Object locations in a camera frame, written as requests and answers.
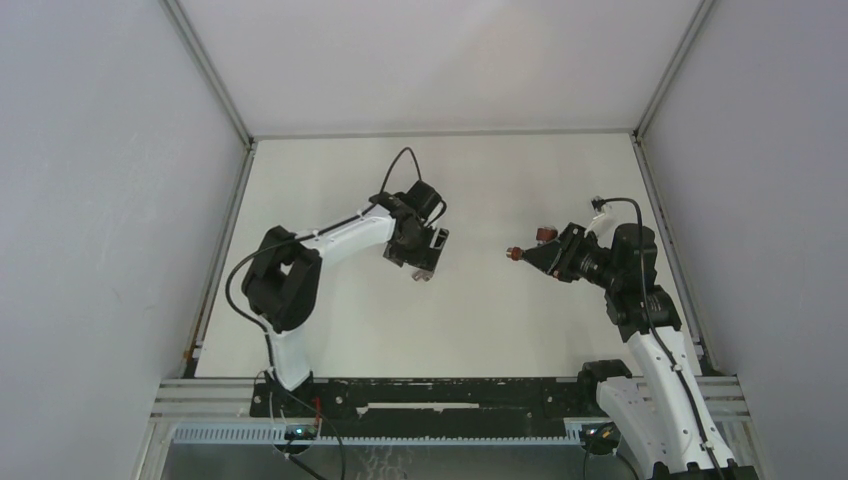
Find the red brown water faucet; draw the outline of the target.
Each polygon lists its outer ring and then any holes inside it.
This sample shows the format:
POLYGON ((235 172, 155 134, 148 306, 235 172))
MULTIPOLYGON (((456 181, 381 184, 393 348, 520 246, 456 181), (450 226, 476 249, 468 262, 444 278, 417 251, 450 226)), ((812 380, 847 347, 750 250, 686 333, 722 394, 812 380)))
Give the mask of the red brown water faucet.
POLYGON ((559 230, 554 226, 539 226, 535 230, 534 240, 531 243, 525 242, 517 246, 510 246, 506 249, 505 255, 508 259, 513 261, 521 260, 526 251, 549 243, 550 241, 555 240, 558 235, 559 230))

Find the silver metal tee fitting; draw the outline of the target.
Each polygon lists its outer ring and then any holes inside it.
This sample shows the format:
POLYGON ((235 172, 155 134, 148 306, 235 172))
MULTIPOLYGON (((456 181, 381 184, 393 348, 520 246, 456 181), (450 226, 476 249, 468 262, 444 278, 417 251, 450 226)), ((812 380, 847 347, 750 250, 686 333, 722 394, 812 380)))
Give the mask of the silver metal tee fitting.
POLYGON ((414 271, 411 275, 411 278, 416 282, 419 282, 419 281, 429 282, 432 279, 432 277, 433 277, 433 272, 428 271, 428 270, 424 270, 424 269, 418 269, 418 270, 414 271))

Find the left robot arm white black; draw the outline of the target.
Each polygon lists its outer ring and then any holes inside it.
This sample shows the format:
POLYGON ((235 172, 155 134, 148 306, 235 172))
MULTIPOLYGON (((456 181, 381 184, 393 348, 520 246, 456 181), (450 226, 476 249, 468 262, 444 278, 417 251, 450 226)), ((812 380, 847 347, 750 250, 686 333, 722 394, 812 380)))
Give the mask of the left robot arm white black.
POLYGON ((364 208, 332 225, 290 232, 269 229, 258 249, 241 260, 240 291, 249 309, 242 317, 258 325, 265 338, 270 377, 277 384, 274 404, 290 417, 305 414, 313 394, 303 324, 314 311, 324 270, 365 249, 381 245, 383 257, 408 266, 416 281, 436 271, 449 232, 438 226, 447 203, 422 180, 408 191, 381 191, 364 208))

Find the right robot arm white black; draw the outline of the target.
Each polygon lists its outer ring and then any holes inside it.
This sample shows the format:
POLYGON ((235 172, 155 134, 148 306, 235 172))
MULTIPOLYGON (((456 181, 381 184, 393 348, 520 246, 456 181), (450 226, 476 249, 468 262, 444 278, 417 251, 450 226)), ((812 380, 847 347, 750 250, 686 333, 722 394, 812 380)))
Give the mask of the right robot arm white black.
POLYGON ((565 283, 602 289, 607 315, 633 355, 652 401, 638 394, 619 360, 587 362, 578 402, 592 416, 607 414, 631 454, 640 479, 755 479, 714 422, 690 365, 682 321, 671 296, 656 284, 655 235, 637 223, 614 230, 602 247, 588 229, 540 228, 537 244, 510 247, 507 257, 565 283))

